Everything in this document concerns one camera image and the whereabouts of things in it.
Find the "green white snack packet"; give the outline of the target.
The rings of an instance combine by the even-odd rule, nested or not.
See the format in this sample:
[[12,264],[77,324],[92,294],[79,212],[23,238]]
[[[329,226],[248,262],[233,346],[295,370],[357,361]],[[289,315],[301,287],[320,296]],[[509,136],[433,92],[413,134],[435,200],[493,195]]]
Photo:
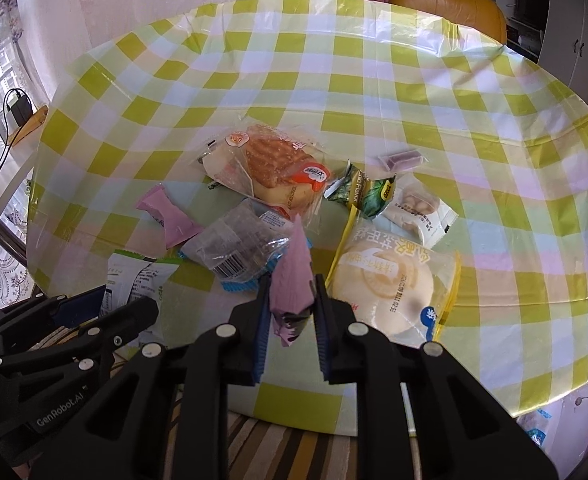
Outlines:
[[152,261],[131,252],[114,252],[108,258],[108,274],[99,315],[108,315],[143,297],[153,299],[160,307],[164,286],[178,268],[177,261]]

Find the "pink black snack packet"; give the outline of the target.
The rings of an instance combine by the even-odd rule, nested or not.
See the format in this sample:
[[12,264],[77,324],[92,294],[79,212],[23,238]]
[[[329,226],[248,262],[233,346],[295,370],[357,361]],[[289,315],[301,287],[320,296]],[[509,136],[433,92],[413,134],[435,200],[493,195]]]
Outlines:
[[311,254],[300,216],[293,222],[288,247],[271,274],[269,307],[273,333],[283,347],[294,344],[305,328],[315,301]]

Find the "round bun yellow-edged packet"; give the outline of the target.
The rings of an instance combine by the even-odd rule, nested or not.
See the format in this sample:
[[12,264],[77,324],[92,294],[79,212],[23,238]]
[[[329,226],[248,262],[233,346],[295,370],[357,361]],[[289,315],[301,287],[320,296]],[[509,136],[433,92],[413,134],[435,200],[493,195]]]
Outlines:
[[458,252],[434,252],[349,211],[326,290],[355,318],[391,341],[420,347],[436,341],[457,299]]

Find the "orange sandwich bread packet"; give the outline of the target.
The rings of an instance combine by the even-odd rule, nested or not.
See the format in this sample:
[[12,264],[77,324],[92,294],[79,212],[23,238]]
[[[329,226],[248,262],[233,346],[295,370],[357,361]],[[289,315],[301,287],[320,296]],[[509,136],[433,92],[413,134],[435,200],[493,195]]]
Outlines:
[[313,214],[332,178],[314,142],[260,122],[208,142],[200,164],[215,182],[290,219]]

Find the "white cookie snack packet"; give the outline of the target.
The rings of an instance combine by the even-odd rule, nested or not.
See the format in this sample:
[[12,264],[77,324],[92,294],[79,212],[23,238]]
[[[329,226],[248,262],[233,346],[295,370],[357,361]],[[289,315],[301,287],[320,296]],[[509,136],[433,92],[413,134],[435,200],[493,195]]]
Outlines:
[[458,214],[413,174],[395,180],[395,192],[383,216],[394,226],[412,233],[432,249],[449,232]]

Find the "purple bar clear packet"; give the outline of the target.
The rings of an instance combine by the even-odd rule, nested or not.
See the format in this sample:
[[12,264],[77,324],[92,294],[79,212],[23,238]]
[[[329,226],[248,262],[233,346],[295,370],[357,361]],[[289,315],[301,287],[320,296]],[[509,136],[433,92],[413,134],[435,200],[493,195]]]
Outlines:
[[378,159],[382,166],[393,174],[413,170],[426,162],[426,157],[418,150],[405,150],[393,154],[379,155]]

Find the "striped sofa cushion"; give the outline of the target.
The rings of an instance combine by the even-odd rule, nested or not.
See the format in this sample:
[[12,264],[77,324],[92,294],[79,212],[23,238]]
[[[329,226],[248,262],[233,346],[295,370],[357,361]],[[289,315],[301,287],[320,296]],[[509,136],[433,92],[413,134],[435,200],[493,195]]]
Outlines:
[[353,386],[229,389],[230,479],[375,479],[357,471]]

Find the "white purple storage box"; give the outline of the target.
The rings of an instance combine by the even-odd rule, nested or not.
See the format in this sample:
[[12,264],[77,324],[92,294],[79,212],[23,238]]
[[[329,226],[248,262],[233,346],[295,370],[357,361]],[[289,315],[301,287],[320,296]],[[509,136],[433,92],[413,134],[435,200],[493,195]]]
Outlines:
[[588,452],[588,382],[564,398],[518,416],[516,422],[565,479]]

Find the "green checkered tablecloth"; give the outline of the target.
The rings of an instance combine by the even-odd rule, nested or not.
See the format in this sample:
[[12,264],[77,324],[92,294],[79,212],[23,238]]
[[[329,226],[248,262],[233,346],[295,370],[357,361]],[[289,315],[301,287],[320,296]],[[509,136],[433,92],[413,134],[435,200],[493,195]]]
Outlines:
[[588,382],[588,105],[475,29],[364,0],[238,0],[81,55],[55,92],[28,213],[50,295],[102,285],[116,250],[165,252],[137,200],[162,184],[209,224],[239,196],[196,161],[242,122],[314,141],[367,174],[414,148],[458,214],[462,269],[437,337],[512,414]]

